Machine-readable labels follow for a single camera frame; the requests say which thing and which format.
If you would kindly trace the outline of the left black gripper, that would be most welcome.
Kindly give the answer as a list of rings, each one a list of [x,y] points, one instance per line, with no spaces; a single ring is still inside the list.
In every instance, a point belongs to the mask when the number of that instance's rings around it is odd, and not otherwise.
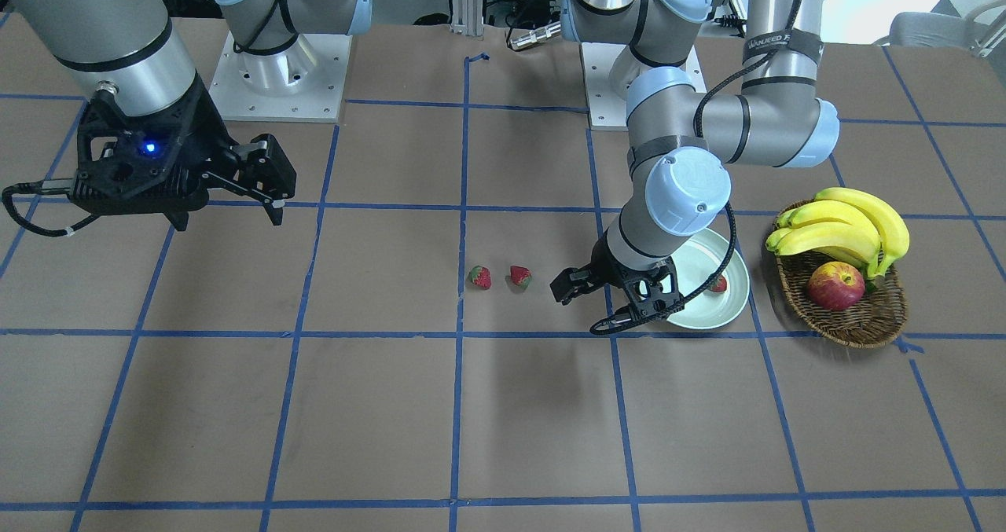
[[[615,259],[604,237],[594,244],[586,265],[561,271],[549,287],[556,302],[567,306],[575,297],[608,285],[625,292],[626,305],[611,316],[601,318],[597,321],[599,325],[644,325],[666,320],[681,310],[681,292],[674,263],[632,270]]]

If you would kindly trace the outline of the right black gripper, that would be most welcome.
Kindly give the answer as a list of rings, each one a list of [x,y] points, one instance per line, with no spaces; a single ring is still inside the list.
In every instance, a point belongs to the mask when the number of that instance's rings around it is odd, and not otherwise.
[[[262,203],[281,226],[297,173],[272,134],[234,141],[201,77],[148,116],[126,116],[120,97],[103,82],[87,103],[71,202],[98,216],[162,214],[184,232],[211,189],[226,189]]]

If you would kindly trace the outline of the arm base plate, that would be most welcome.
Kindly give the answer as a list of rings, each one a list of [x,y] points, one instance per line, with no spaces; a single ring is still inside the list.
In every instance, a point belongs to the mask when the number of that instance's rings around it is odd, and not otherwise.
[[[225,120],[338,123],[352,44],[349,35],[300,35],[258,56],[234,52],[229,35],[206,87]]]
[[[627,131],[630,113],[666,88],[707,92],[694,46],[683,65],[676,68],[647,66],[633,55],[627,44],[583,42],[581,57],[593,130]]]

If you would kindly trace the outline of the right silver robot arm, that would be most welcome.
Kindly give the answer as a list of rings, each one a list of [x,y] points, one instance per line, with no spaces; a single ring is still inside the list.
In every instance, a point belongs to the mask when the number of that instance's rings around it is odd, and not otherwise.
[[[272,134],[230,137],[163,0],[11,1],[87,95],[75,175],[3,189],[18,226],[68,237],[103,216],[162,215],[182,231],[213,189],[281,224],[294,167]],[[215,2],[261,94],[298,93],[318,73],[307,35],[360,35],[373,21],[373,0]]]

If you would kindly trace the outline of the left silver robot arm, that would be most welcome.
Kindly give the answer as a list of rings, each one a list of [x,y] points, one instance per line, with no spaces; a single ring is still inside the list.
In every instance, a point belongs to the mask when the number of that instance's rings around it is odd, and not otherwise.
[[[701,93],[684,70],[712,0],[563,0],[565,40],[626,47],[641,72],[624,84],[633,194],[586,265],[551,281],[568,304],[604,286],[626,305],[590,329],[606,336],[664,320],[693,299],[672,254],[728,211],[731,163],[804,169],[839,138],[839,116],[817,96],[823,0],[751,0],[737,94]]]

